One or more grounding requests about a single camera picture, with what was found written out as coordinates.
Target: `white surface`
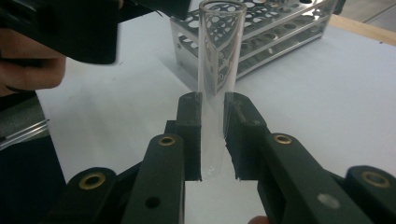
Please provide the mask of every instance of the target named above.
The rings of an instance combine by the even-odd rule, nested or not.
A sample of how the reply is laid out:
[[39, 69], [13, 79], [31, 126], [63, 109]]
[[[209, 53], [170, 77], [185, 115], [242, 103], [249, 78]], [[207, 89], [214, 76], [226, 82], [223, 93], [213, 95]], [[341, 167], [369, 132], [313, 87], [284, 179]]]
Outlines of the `white surface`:
[[[396, 175], [395, 59], [394, 47], [329, 27], [237, 81], [236, 91], [272, 132], [297, 137], [324, 168], [344, 175], [367, 164]], [[93, 166], [120, 173], [141, 161], [191, 83], [176, 65], [169, 20], [157, 14], [120, 26], [114, 66], [69, 60], [62, 85], [38, 92], [66, 180]], [[263, 214], [256, 183], [233, 179], [227, 153], [218, 178], [187, 183], [186, 193], [188, 224], [240, 224]]]

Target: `gray rack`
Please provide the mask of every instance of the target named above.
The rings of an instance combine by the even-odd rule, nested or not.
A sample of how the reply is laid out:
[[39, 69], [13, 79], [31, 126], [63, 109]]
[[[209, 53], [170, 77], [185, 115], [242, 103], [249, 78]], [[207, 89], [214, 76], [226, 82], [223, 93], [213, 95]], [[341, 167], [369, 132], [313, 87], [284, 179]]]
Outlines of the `gray rack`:
[[[243, 0], [247, 5], [237, 78], [323, 35], [336, 0]], [[171, 18], [177, 62], [198, 74], [199, 11]]]

